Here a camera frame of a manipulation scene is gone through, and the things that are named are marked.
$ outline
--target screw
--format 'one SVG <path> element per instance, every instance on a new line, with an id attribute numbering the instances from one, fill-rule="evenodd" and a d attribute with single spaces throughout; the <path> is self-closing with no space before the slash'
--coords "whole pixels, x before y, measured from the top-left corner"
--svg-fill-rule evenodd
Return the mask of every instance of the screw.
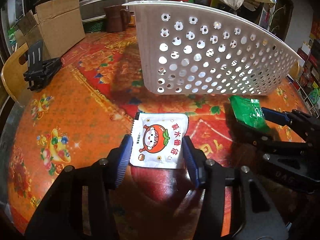
<path id="1" fill-rule="evenodd" d="M 242 167 L 241 167 L 241 170 L 242 170 L 243 172 L 245 172 L 245 173 L 247 173 L 247 172 L 250 171 L 250 169 L 249 169 L 248 166 L 242 166 Z"/>
<path id="2" fill-rule="evenodd" d="M 69 172 L 69 171 L 72 171 L 73 170 L 73 167 L 71 165 L 68 165 L 64 168 L 64 171 L 65 172 Z"/>
<path id="3" fill-rule="evenodd" d="M 266 160 L 269 160 L 269 159 L 270 159 L 270 154 L 265 153 L 265 154 L 263 155 L 263 158 L 266 159 Z"/>
<path id="4" fill-rule="evenodd" d="M 100 165 L 107 165 L 107 164 L 108 164 L 107 158 L 102 158 L 102 159 L 100 159 L 100 160 L 99 160 L 99 164 L 100 164 Z"/>
<path id="5" fill-rule="evenodd" d="M 216 162 L 213 159 L 206 159 L 205 160 L 205 164 L 207 164 L 208 166 L 212 166 L 214 165 Z"/>

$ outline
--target cartoon tomato character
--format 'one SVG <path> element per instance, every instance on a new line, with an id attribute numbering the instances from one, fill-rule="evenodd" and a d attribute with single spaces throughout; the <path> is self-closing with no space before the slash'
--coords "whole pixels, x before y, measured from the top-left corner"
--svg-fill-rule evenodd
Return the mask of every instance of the cartoon tomato character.
<path id="1" fill-rule="evenodd" d="M 143 128 L 146 129 L 146 131 L 143 135 L 143 149 L 140 149 L 139 152 L 147 151 L 149 153 L 158 153 L 167 146 L 170 137 L 168 130 L 162 125 L 144 125 Z"/>

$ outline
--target wooden chair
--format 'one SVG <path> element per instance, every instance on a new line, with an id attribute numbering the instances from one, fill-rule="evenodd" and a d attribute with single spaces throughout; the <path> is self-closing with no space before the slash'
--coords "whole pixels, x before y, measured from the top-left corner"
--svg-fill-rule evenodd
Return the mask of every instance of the wooden chair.
<path id="1" fill-rule="evenodd" d="M 23 73 L 28 70 L 28 61 L 23 65 L 19 62 L 19 58 L 27 51 L 28 45 L 25 43 L 8 58 L 1 71 L 4 88 L 14 101 L 17 101 L 28 85 L 23 78 Z"/>

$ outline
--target table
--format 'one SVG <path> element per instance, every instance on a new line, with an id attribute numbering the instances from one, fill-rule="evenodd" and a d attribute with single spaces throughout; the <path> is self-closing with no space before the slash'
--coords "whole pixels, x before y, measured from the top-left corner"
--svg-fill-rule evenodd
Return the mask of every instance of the table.
<path id="1" fill-rule="evenodd" d="M 35 208 L 64 166 L 89 166 L 118 147 L 130 134 L 136 112 L 185 113 L 187 135 L 195 147 L 224 166 L 249 165 L 242 147 L 232 150 L 226 125 L 225 95 L 155 95 L 143 85 L 136 32 L 91 33 L 62 57 L 63 67 L 25 108 L 15 104 L 0 141 L 0 197 L 24 232 Z M 292 84 L 284 79 L 260 105 L 278 111 L 307 112 Z M 282 140 L 302 141 L 290 128 L 268 123 Z M 61 137 L 63 144 L 51 142 Z M 123 183 L 110 201 L 122 239 L 191 239 L 203 192 L 194 190 L 183 169 L 128 166 Z M 286 205 L 276 203 L 278 208 Z M 230 223 L 226 189 L 222 234 Z M 57 228 L 57 237 L 63 234 Z"/>

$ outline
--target white plastic basket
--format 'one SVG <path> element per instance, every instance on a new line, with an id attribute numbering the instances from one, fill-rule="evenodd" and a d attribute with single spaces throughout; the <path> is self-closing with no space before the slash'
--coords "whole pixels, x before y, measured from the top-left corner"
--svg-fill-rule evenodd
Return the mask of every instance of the white plastic basket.
<path id="1" fill-rule="evenodd" d="M 156 94 L 261 94 L 300 57 L 276 36 L 233 14 L 174 1 L 133 7 L 148 90 Z"/>

